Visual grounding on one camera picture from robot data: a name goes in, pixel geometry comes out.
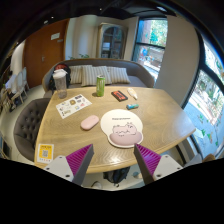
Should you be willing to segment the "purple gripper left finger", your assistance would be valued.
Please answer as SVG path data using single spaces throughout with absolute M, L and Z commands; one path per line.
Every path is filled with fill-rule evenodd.
M 90 144 L 68 156 L 59 155 L 45 170 L 81 186 L 93 155 L 93 145 Z

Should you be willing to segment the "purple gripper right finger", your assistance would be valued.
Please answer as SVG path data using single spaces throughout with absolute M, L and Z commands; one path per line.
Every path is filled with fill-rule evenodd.
M 171 156 L 161 156 L 140 144 L 134 146 L 134 155 L 145 184 L 150 184 L 182 169 L 182 166 Z

